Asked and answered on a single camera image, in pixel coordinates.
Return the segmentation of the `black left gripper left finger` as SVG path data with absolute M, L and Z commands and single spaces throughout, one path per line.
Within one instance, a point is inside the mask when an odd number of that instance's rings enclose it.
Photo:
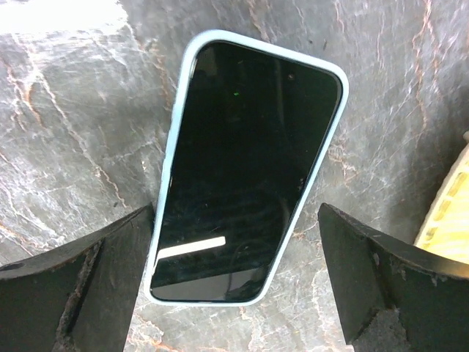
M 152 237 L 146 205 L 1 267 L 2 351 L 122 351 Z

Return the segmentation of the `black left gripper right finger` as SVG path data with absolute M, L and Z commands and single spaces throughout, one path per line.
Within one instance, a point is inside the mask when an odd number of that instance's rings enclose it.
M 323 203 L 322 248 L 344 341 L 355 351 L 467 351 L 468 265 Z

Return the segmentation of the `smartphone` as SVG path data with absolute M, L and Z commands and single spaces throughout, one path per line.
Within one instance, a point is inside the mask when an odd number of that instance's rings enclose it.
M 182 57 L 143 287 L 163 306 L 267 292 L 349 95 L 332 62 L 222 29 Z

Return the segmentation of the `yellow bamboo tray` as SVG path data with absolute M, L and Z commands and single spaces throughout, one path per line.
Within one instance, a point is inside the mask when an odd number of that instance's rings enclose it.
M 467 264 L 468 222 L 468 146 L 465 146 L 436 193 L 414 246 Z

